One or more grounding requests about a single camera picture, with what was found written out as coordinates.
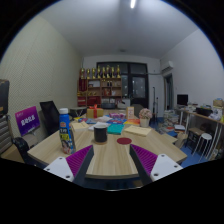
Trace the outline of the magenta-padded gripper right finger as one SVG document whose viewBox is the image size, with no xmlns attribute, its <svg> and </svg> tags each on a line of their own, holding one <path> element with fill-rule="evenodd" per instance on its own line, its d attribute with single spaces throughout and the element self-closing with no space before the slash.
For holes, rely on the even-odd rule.
<svg viewBox="0 0 224 224">
<path fill-rule="evenodd" d="M 156 155 L 134 144 L 130 145 L 130 155 L 143 185 L 150 184 L 182 169 L 166 154 Z"/>
</svg>

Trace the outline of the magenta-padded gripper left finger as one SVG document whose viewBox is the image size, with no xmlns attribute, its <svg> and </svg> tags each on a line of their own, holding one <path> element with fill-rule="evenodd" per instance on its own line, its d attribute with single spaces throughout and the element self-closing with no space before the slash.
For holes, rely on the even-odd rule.
<svg viewBox="0 0 224 224">
<path fill-rule="evenodd" d="M 92 145 L 89 145 L 67 158 L 58 157 L 45 167 L 44 170 L 79 186 L 83 186 L 85 175 L 93 156 L 94 148 Z"/>
</svg>

